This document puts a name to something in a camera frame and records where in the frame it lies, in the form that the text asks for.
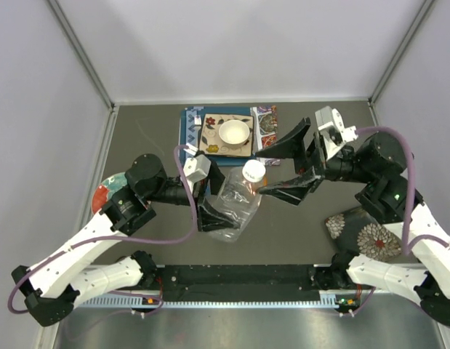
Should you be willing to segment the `large clear juice bottle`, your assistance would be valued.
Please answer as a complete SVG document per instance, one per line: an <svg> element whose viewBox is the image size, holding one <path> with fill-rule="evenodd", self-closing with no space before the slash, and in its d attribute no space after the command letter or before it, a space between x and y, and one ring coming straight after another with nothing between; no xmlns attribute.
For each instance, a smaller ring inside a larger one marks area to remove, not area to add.
<svg viewBox="0 0 450 349"><path fill-rule="evenodd" d="M240 225L238 229L222 229L209 233L219 241L236 242L260 206L262 196L257 192L260 183L246 181L242 168L234 167L229 171L212 204L218 212L229 216Z"/></svg>

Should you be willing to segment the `white bottle cap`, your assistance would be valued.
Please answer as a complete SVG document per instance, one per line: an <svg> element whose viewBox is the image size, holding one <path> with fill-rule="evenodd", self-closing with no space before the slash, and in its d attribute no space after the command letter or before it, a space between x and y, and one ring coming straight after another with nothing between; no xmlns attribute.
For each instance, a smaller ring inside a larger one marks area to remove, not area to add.
<svg viewBox="0 0 450 349"><path fill-rule="evenodd" d="M265 165L255 159L248 160L242 168L242 175L248 182L261 182L266 175Z"/></svg>

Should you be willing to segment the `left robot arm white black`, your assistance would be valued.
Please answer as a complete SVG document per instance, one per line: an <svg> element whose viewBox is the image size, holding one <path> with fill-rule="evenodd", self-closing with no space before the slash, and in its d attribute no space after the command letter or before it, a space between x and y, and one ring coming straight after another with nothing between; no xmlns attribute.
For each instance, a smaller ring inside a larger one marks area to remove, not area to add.
<svg viewBox="0 0 450 349"><path fill-rule="evenodd" d="M130 287L161 288L158 269L150 254L137 251L112 265L92 263L118 242L168 245L180 244L195 232L237 228L235 220L214 209L206 191L216 194L225 177L216 163L190 145L174 149L178 177L168 177L158 156L137 157L124 173L123 185L112 194L91 220L57 251L43 261L12 271L15 287L21 292L30 314L39 325L62 321L86 301ZM176 239L144 240L133 235L156 213L151 203L186 205L191 208L192 227Z"/></svg>

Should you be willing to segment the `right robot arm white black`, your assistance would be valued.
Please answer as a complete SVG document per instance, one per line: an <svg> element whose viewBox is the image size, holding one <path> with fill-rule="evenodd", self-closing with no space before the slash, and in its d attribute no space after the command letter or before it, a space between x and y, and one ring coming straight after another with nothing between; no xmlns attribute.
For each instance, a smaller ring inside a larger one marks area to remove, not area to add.
<svg viewBox="0 0 450 349"><path fill-rule="evenodd" d="M260 158L291 159L295 177L260 190L292 205L300 204L325 180L358 182L356 199L384 229L401 241L404 254L414 255L420 269L408 269L368 257L339 252L327 267L314 267L318 289L356 285L382 289L417 305L433 320L450 328L450 236L438 224L415 185L414 156L404 137L389 127L345 127L324 122L309 145L310 121L258 151Z"/></svg>

